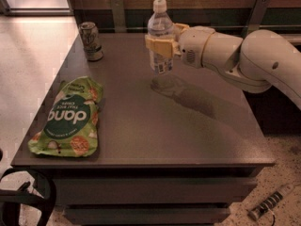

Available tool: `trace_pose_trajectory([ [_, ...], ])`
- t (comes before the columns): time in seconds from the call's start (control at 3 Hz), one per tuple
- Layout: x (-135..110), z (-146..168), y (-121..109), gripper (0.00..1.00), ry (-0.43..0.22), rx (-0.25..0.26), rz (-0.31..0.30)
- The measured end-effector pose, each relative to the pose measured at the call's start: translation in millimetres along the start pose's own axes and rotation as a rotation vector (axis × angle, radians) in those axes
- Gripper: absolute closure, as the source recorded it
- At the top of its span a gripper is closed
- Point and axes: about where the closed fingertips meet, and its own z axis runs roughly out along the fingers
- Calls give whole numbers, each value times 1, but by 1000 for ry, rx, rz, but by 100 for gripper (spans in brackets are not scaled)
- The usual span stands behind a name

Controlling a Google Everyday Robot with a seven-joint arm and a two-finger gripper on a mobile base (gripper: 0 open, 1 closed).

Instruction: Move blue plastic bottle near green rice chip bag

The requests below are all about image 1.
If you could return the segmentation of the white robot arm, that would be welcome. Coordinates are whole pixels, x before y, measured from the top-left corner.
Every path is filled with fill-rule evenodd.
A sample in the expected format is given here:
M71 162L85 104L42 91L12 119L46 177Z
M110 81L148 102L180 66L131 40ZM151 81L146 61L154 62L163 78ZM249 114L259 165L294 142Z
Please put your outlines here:
M178 56L186 65L212 70L250 93L276 87L301 108L301 53L273 31L239 38L210 27L175 24L171 35L147 35L145 44L163 57Z

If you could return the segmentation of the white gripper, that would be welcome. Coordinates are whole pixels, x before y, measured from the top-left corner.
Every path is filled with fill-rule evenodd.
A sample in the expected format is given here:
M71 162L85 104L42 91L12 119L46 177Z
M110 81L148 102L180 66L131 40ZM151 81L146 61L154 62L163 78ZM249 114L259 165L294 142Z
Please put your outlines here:
M159 39L146 35L145 45L150 51L163 57L173 58L181 55L185 65L201 68L205 45L215 30L205 26L189 27L188 24L175 23L173 33L175 39L179 39L179 43L174 39Z

